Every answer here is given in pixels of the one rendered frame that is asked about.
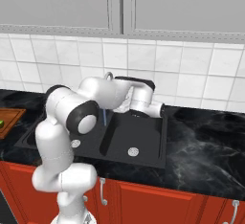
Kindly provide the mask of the grey wall cupboard door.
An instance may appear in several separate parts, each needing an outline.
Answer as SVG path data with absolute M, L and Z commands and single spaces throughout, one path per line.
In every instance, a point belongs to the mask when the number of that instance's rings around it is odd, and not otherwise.
M 0 33 L 107 36 L 120 32 L 120 0 L 0 0 Z
M 122 13 L 130 37 L 245 44 L 245 0 L 123 0 Z

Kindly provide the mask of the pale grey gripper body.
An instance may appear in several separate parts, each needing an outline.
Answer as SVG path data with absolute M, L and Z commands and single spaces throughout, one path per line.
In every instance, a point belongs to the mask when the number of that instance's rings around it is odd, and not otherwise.
M 130 109 L 132 93 L 133 93 L 133 89 L 130 88 L 128 93 L 126 94 L 124 101 L 118 108 L 114 109 L 114 112 L 125 113 Z

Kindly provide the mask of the brown wooden cutting board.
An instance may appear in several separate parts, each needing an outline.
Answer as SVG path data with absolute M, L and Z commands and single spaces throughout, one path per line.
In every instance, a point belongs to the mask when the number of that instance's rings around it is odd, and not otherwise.
M 5 139 L 12 128 L 26 113 L 23 108 L 0 108 L 0 121 L 4 121 L 4 126 L 0 128 L 0 139 Z

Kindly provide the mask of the red base cupboard door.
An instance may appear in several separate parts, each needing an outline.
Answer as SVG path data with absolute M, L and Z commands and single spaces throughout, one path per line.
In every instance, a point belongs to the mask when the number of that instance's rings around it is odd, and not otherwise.
M 237 215 L 234 221 L 234 224 L 241 224 L 245 219 L 245 201 L 239 201 L 239 206 L 237 210 Z
M 96 184 L 99 224 L 217 224 L 224 200 L 178 190 L 105 179 L 107 206 L 100 202 Z
M 4 162 L 3 169 L 28 224 L 96 224 L 83 202 L 97 182 L 93 166 L 51 163 L 34 168 Z

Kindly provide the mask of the black appliance front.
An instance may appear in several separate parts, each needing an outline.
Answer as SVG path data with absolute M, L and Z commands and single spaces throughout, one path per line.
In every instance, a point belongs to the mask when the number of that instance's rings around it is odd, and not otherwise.
M 2 191 L 0 191 L 0 224 L 17 224 L 16 219 Z

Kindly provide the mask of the black double sink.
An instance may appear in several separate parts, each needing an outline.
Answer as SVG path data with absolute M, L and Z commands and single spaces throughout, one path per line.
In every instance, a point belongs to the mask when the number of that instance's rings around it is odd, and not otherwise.
M 36 149 L 45 159 L 74 154 L 136 166 L 166 167 L 166 117 L 140 118 L 128 112 L 101 110 L 97 124 L 85 135 L 67 132 L 45 119 L 40 116 L 16 145 Z

